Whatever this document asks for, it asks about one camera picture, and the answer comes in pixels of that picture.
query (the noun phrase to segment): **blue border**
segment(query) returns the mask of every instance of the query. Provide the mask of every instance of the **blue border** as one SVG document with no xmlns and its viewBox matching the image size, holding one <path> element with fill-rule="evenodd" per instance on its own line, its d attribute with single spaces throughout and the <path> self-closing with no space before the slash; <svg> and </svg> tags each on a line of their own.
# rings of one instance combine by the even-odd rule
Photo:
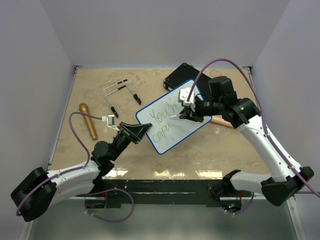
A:
<svg viewBox="0 0 320 240">
<path fill-rule="evenodd" d="M 189 80 L 181 83 L 179 86 L 177 86 L 177 87 L 175 87 L 175 88 L 179 88 L 180 86 L 182 86 L 182 85 L 184 85 L 184 84 L 186 84 L 186 83 L 188 83 L 188 82 L 190 82 L 190 81 L 193 81 L 193 82 L 194 82 L 195 80 L 194 80 L 193 78 L 190 78 Z M 195 85 L 195 86 L 196 86 L 196 88 L 198 89 L 199 93 L 201 93 L 199 87 L 198 87 L 197 85 Z M 154 100 L 153 102 L 149 103 L 147 106 L 145 106 L 145 107 L 141 108 L 139 111 L 137 111 L 137 112 L 135 113 L 135 118 L 137 119 L 137 121 L 139 122 L 139 124 L 141 124 L 141 122 L 140 122 L 139 119 L 138 119 L 138 113 L 139 113 L 140 111 L 142 111 L 143 109 L 149 107 L 149 106 L 150 106 L 151 104 L 153 104 L 154 102 L 162 99 L 164 96 L 170 94 L 170 93 L 171 93 L 172 91 L 174 91 L 174 90 L 175 90 L 175 89 L 167 92 L 165 95 L 159 97 L 158 99 Z M 193 132 L 191 132 L 188 136 L 186 136 L 185 138 L 183 138 L 182 140 L 180 140 L 179 142 L 177 142 L 175 145 L 173 145 L 172 147 L 170 147 L 168 150 L 166 150 L 166 151 L 163 152 L 163 153 L 158 152 L 158 150 L 157 150 L 157 148 L 155 147 L 154 143 L 153 143 L 152 140 L 150 139 L 148 133 L 146 133 L 146 136 L 148 137 L 148 139 L 149 139 L 150 143 L 152 144 L 152 146 L 154 147 L 155 151 L 156 151 L 159 155 L 163 155 L 163 154 L 165 154 L 166 152 L 168 152 L 170 149 L 172 149 L 172 148 L 174 148 L 175 146 L 177 146 L 177 145 L 178 145 L 179 143 L 181 143 L 183 140 L 185 140 L 186 138 L 188 138 L 190 135 L 194 134 L 196 131 L 198 131 L 199 129 L 201 129 L 203 126 L 207 125 L 209 122 L 211 122 L 211 120 L 212 120 L 212 117 L 211 117 L 211 119 L 210 119 L 209 121 L 207 121 L 205 124 L 203 124 L 202 126 L 200 126 L 199 128 L 197 128 L 196 130 L 194 130 Z"/>
</svg>

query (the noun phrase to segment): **beige tabletop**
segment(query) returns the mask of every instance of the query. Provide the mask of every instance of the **beige tabletop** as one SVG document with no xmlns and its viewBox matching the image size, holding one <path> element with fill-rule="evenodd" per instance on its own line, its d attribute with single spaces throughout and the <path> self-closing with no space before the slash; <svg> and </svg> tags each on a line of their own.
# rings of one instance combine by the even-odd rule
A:
<svg viewBox="0 0 320 240">
<path fill-rule="evenodd" d="M 104 99 L 104 88 L 128 79 L 140 97 L 139 105 L 127 88 L 110 95 L 119 118 L 116 123 L 137 124 L 136 112 L 167 93 L 163 80 L 174 69 L 79 69 L 62 123 L 51 169 L 57 170 L 82 163 L 86 152 L 73 136 L 68 117 L 79 110 L 79 104 L 88 105 L 90 114 L 106 116 L 112 111 Z M 246 81 L 235 69 L 208 69 L 211 78 L 227 76 L 233 82 L 239 98 L 254 96 Z M 84 118 L 74 115 L 72 123 L 80 139 L 91 152 L 98 141 L 112 142 L 116 130 L 105 122 L 93 119 L 98 140 L 89 135 Z M 235 169 L 248 173 L 266 174 L 268 169 L 255 149 L 237 130 L 208 123 L 183 142 L 163 155 L 157 154 L 147 137 L 139 144 L 131 143 L 114 162 L 115 167 L 106 178 L 117 179 L 218 179 Z"/>
</svg>

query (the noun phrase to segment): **gray floor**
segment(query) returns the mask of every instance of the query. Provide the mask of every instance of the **gray floor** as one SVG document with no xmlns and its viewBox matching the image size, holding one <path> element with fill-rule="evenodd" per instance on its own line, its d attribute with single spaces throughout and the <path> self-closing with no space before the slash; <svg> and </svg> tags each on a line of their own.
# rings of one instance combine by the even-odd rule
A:
<svg viewBox="0 0 320 240">
<path fill-rule="evenodd" d="M 104 209 L 118 219 L 130 211 Z M 69 199 L 34 221 L 30 240 L 295 240 L 288 206 L 255 199 L 240 215 L 202 205 L 137 205 L 124 222 L 110 223 L 84 214 L 83 199 Z"/>
</svg>

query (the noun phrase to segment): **table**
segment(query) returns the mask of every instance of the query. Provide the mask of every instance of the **table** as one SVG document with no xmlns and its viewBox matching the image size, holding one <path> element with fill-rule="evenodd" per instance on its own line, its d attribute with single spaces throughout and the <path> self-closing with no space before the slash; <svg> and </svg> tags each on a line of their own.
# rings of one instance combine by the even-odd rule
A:
<svg viewBox="0 0 320 240">
<path fill-rule="evenodd" d="M 86 153 L 73 136 L 68 124 L 70 113 L 78 111 L 80 103 L 85 102 L 94 116 L 112 114 L 104 99 L 103 89 L 117 81 L 128 79 L 140 97 L 142 105 L 138 105 L 126 88 L 110 95 L 110 100 L 119 114 L 116 123 L 123 121 L 136 124 L 138 123 L 135 118 L 136 112 L 167 92 L 163 87 L 163 80 L 173 70 L 168 68 L 79 69 L 66 108 L 51 169 L 70 167 L 86 160 Z M 249 86 L 237 70 L 207 69 L 204 73 L 212 78 L 229 77 L 239 98 L 248 97 L 254 100 Z M 90 152 L 94 149 L 96 142 L 112 142 L 117 134 L 115 130 L 108 128 L 105 122 L 93 120 L 98 135 L 98 140 L 93 141 L 83 116 L 75 115 L 72 123 Z M 131 143 L 114 163 L 114 169 L 105 178 L 220 179 L 235 169 L 256 174 L 269 172 L 244 136 L 235 129 L 215 123 L 208 123 L 164 155 L 158 155 L 145 137 L 137 145 Z"/>
</svg>

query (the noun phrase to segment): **golden cylinder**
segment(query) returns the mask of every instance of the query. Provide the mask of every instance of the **golden cylinder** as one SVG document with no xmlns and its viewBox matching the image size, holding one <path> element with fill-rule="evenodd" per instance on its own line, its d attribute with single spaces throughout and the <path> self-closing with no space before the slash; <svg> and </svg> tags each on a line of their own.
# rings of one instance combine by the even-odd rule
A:
<svg viewBox="0 0 320 240">
<path fill-rule="evenodd" d="M 84 113 L 84 114 L 90 114 L 89 113 L 89 107 L 84 102 L 79 104 L 79 111 Z M 91 121 L 91 118 L 89 116 L 83 116 L 83 118 L 84 118 L 86 127 L 89 130 L 89 133 L 90 133 L 90 136 L 91 136 L 92 140 L 97 140 L 98 136 L 97 136 L 94 124 Z"/>
</svg>

